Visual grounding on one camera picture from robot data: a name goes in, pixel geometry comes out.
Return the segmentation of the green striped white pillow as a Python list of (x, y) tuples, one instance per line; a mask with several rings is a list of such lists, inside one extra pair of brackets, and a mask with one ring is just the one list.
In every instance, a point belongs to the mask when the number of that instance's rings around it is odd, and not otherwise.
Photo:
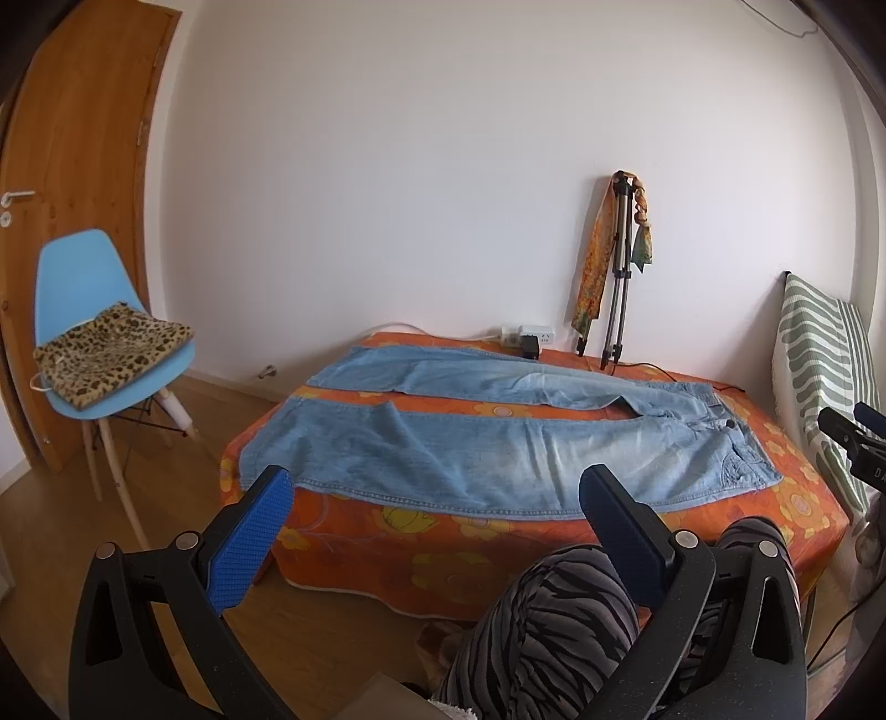
[(821, 409), (852, 417), (859, 402), (877, 408), (880, 392), (867, 329), (859, 309), (786, 271), (772, 356), (779, 423), (859, 523), (874, 491), (855, 479), (841, 445), (818, 427)]

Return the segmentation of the green patterned scarf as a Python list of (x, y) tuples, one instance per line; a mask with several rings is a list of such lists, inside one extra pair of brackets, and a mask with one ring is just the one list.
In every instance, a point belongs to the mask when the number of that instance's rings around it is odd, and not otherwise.
[(635, 240), (633, 240), (631, 263), (638, 271), (653, 263), (652, 224), (649, 220), (649, 203), (647, 202), (646, 186), (643, 180), (631, 174), (631, 189), (633, 197), (633, 223), (637, 225)]

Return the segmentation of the orange patterned scarf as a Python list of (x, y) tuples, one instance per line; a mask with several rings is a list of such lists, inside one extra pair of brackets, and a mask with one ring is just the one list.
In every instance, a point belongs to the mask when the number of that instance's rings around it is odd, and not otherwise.
[(617, 199), (616, 176), (605, 180), (596, 213), (586, 234), (586, 247), (580, 267), (580, 282), (572, 315), (571, 327), (576, 333), (575, 352), (582, 356), (586, 352), (591, 324), (599, 318), (605, 280), (610, 267), (612, 248), (616, 239)]

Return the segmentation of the black power adapter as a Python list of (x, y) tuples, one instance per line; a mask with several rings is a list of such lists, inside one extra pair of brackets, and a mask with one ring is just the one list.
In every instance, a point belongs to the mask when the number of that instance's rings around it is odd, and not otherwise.
[(536, 362), (540, 358), (539, 337), (534, 335), (523, 335), (519, 338), (519, 349), (521, 349), (521, 357)]

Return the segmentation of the leopard print cushion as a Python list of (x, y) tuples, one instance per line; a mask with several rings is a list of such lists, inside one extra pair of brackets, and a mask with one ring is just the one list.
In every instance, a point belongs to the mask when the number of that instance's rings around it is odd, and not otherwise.
[(156, 368), (194, 337), (119, 301), (33, 350), (40, 376), (65, 402), (86, 409)]

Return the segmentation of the blue plastic chair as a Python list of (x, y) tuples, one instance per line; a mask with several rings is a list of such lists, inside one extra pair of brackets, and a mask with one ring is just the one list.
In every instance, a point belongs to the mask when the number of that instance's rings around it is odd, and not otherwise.
[(101, 495), (96, 449), (105, 451), (112, 483), (137, 542), (150, 543), (133, 506), (111, 419), (159, 404), (171, 428), (200, 438), (171, 390), (195, 358), (194, 330), (155, 318), (138, 299), (122, 258), (102, 229), (50, 241), (38, 258), (34, 290), (35, 392), (57, 414), (80, 424), (91, 485)]

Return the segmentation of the light blue denim pants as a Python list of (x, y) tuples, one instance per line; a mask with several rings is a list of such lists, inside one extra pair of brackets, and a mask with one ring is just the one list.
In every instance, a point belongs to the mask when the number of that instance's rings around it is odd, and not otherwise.
[(602, 464), (635, 501), (679, 512), (781, 481), (715, 390), (473, 348), (356, 347), (258, 429), (239, 459), (312, 492), (482, 519), (573, 521)]

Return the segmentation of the wooden door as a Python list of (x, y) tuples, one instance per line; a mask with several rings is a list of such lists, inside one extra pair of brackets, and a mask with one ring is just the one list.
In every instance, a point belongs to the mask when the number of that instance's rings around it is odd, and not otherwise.
[(138, 296), (148, 296), (144, 176), (159, 78), (179, 12), (143, 2), (82, 2), (24, 72), (2, 150), (2, 189), (33, 191), (2, 231), (2, 337), (15, 426), (29, 459), (60, 471), (83, 446), (78, 423), (30, 387), (34, 288), (44, 244), (105, 231)]

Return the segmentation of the white power strip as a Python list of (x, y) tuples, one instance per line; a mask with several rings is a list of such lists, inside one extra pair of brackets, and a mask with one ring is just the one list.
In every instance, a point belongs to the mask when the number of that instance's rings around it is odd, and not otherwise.
[(502, 326), (498, 333), (498, 343), (502, 347), (519, 347), (524, 337), (534, 337), (541, 347), (550, 347), (555, 339), (555, 330), (551, 326)]

